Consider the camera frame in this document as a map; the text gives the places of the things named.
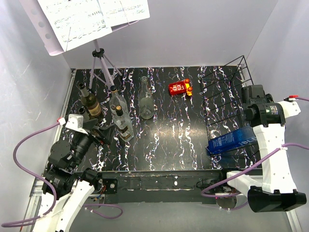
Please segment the clear square liquor bottle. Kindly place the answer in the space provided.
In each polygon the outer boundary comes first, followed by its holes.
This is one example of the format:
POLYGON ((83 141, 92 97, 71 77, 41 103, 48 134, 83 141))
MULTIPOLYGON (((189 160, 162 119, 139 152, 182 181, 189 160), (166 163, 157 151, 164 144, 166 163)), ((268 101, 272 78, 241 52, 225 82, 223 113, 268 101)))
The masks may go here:
POLYGON ((134 131, 131 119, 126 113, 121 105, 115 107, 115 115, 113 116, 113 121, 117 126, 120 138, 124 142, 130 141, 134 137, 134 131))

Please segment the dark green wine bottle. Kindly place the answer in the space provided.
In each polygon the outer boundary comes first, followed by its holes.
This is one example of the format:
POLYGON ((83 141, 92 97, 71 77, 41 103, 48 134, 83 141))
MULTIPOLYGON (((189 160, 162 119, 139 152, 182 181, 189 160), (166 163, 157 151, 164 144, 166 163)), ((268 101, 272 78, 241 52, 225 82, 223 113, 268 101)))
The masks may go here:
POLYGON ((96 96, 87 90, 84 83, 79 83, 78 87, 82 94, 82 105, 87 109, 92 117, 102 120, 102 109, 96 96))

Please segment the clear corked glass bottle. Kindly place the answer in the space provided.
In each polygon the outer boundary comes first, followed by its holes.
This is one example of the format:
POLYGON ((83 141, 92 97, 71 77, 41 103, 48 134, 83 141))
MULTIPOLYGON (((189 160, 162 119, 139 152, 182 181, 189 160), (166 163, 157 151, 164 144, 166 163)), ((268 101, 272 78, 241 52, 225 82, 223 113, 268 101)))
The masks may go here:
POLYGON ((111 90, 112 96, 109 100, 109 107, 112 113, 112 121, 114 122, 114 117, 117 115, 115 111, 116 106, 120 105, 123 109, 123 112, 126 114, 128 114, 128 108, 127 108, 127 102, 125 98, 118 93, 117 87, 113 85, 110 87, 110 90, 111 90))

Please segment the blue rectangular bottle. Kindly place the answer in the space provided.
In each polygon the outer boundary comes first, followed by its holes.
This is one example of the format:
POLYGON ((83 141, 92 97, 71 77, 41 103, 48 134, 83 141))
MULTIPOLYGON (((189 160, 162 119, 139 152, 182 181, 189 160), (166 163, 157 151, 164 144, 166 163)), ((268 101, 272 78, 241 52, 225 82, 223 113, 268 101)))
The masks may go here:
POLYGON ((248 125, 209 140, 206 150, 207 154, 211 156, 255 144, 257 144, 257 138, 253 128, 248 125))

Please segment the clear tall glass bottle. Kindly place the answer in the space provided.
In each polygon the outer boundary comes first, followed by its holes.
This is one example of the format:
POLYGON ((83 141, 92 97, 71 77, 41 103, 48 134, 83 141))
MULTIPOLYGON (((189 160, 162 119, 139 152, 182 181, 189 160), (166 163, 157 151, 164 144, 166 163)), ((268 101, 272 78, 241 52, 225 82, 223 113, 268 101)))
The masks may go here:
POLYGON ((154 99, 148 84, 148 77, 143 76, 140 80, 138 98, 139 114, 143 119, 150 119, 154 115, 154 99))

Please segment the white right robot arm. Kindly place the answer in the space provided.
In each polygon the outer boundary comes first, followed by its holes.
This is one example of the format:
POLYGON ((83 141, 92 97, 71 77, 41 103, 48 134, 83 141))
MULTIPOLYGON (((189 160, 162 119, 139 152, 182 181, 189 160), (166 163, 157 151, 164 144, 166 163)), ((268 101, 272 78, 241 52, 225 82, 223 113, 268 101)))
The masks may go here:
POLYGON ((297 97, 274 102, 262 85, 243 87, 241 93, 245 120, 253 128, 260 160, 242 172, 227 172, 218 180, 219 188, 238 190, 255 213, 286 212, 305 205, 306 195, 297 190, 290 172, 289 143, 284 137, 286 119, 301 112, 297 97))

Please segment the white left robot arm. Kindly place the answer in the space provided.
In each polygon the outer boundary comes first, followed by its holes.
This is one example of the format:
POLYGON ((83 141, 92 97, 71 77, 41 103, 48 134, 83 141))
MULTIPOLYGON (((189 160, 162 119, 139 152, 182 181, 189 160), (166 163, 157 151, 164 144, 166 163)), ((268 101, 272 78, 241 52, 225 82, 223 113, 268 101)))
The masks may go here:
POLYGON ((74 132, 72 140, 59 140, 52 145, 39 213, 42 215, 50 206, 52 209, 36 220, 35 232, 68 232, 91 194, 101 198, 105 193, 117 192, 116 179, 106 179, 91 168, 81 174, 76 172, 92 144, 111 144, 115 125, 99 127, 97 122, 70 115, 65 127, 74 132))

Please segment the red yellow toy block car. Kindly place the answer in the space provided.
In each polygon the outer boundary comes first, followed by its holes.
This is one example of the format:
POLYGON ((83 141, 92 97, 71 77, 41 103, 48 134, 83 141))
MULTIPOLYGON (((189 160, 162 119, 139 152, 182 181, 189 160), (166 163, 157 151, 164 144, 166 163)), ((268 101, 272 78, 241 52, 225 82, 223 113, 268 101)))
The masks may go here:
POLYGON ((188 97, 191 97, 192 92, 193 88, 188 78, 169 84, 169 93, 171 96, 185 93, 188 97))

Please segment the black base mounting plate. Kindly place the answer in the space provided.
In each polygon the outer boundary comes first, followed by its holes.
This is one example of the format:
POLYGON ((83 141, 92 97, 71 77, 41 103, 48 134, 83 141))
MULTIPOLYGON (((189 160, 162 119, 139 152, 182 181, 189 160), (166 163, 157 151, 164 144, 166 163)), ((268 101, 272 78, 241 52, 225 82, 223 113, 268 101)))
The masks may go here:
POLYGON ((116 180, 115 190, 105 194, 105 203, 215 203, 201 191, 226 177, 221 170, 199 171, 104 171, 116 180))

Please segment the white sheet music left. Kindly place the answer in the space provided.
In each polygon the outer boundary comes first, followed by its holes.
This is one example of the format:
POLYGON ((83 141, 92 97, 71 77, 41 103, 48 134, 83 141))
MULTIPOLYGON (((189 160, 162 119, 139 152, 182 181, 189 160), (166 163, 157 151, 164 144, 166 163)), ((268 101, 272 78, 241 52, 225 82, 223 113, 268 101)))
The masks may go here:
POLYGON ((65 52, 112 32, 97 0, 40 0, 38 3, 65 52))

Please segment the white sheet music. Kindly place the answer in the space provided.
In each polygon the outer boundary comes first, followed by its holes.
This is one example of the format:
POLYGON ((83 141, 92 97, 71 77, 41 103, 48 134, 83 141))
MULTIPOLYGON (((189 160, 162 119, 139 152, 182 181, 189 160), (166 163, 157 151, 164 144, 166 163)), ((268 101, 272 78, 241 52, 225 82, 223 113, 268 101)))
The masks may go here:
POLYGON ((98 3, 109 27, 150 17, 147 0, 99 0, 98 3))
POLYGON ((38 3, 65 52, 112 32, 97 0, 40 0, 38 3))

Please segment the white sheet music right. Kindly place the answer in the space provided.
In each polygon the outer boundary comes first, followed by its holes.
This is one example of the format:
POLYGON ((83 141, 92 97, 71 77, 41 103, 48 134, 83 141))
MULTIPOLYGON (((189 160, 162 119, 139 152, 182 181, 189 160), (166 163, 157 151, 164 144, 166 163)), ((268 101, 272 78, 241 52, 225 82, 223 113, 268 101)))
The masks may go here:
POLYGON ((98 3, 109 27, 150 17, 147 0, 99 0, 98 3))

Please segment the lilac music stand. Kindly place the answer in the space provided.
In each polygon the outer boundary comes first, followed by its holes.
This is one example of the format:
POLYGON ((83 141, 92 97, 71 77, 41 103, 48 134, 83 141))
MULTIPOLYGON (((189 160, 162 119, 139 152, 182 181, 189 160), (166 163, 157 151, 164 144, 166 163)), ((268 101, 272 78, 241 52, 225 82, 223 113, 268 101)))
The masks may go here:
MULTIPOLYGON (((22 0, 20 3, 32 21, 33 26, 36 28, 38 34, 40 35, 49 55, 56 56, 63 54, 65 51, 62 49, 59 41, 57 40, 55 33, 38 1, 39 0, 22 0)), ((138 21, 111 27, 112 32, 127 27, 136 22, 138 21)), ((100 48, 98 39, 95 39, 91 42, 93 42, 95 46, 95 50, 92 53, 93 63, 99 63, 101 65, 105 75, 103 83, 105 83, 107 86, 111 86, 113 85, 114 75, 109 74, 108 67, 106 65, 107 62, 110 62, 110 59, 105 55, 104 49, 100 48)))

